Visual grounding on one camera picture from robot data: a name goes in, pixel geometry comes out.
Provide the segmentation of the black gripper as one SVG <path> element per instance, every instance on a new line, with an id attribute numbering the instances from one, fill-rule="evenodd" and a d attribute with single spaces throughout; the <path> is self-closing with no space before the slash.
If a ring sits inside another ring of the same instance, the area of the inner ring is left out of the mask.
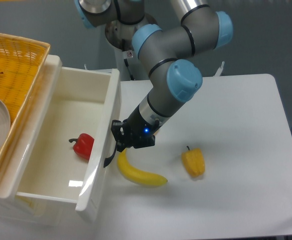
<path id="1" fill-rule="evenodd" d="M 142 117 L 139 106 L 123 122 L 114 119 L 111 123 L 111 132 L 119 152 L 123 152 L 130 147 L 140 149 L 154 146 L 154 133 L 159 128 L 160 121 L 156 119 L 154 123 L 148 123 Z"/>

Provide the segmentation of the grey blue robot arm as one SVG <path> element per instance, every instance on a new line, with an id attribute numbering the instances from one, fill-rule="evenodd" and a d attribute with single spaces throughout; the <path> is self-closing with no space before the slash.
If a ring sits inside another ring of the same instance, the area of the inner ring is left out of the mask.
<path id="1" fill-rule="evenodd" d="M 179 26 L 164 31 L 146 16 L 142 0 L 77 0 L 76 8 L 87 28 L 108 24 L 114 28 L 113 46 L 132 50 L 153 87 L 111 131 L 116 150 L 155 144 L 155 132 L 188 102 L 202 85 L 202 74 L 189 58 L 215 50 L 233 38 L 233 23 L 223 11 L 213 11 L 206 0 L 171 2 Z"/>

